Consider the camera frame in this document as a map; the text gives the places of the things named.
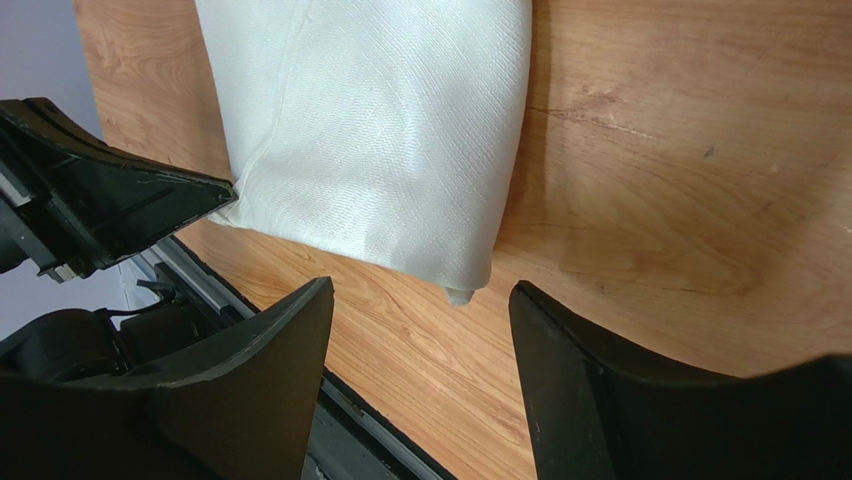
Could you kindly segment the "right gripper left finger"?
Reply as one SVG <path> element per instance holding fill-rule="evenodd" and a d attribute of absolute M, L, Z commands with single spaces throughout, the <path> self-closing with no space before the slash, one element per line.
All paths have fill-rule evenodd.
<path fill-rule="evenodd" d="M 5 479 L 297 479 L 334 288 L 266 310 L 123 375 L 28 378 L 1 367 Z"/>

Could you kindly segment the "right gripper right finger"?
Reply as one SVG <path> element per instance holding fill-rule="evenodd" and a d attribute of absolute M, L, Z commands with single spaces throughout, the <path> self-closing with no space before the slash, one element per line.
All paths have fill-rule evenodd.
<path fill-rule="evenodd" d="M 737 378 L 665 357 L 530 282 L 509 300 L 541 479 L 847 479 L 851 359 Z"/>

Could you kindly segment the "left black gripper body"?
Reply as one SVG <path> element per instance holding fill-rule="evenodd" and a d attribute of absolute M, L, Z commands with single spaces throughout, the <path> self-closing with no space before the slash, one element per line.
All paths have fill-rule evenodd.
<path fill-rule="evenodd" d="M 79 219 L 33 166 L 1 168 L 1 271 L 31 260 L 58 283 L 80 276 Z"/>

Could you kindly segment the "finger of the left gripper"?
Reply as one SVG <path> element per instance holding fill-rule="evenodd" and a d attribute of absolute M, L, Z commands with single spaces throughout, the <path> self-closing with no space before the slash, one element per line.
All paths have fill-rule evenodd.
<path fill-rule="evenodd" d="M 79 219 L 80 270 L 106 270 L 233 203 L 230 181 L 111 147 L 47 98 L 1 103 L 1 168 L 33 166 Z"/>

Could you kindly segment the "white cloth napkin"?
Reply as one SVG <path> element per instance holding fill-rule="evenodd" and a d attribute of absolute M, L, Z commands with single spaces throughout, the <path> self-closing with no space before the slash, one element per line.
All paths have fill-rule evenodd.
<path fill-rule="evenodd" d="M 237 199 L 211 215 L 439 286 L 490 279 L 528 1 L 199 1 Z"/>

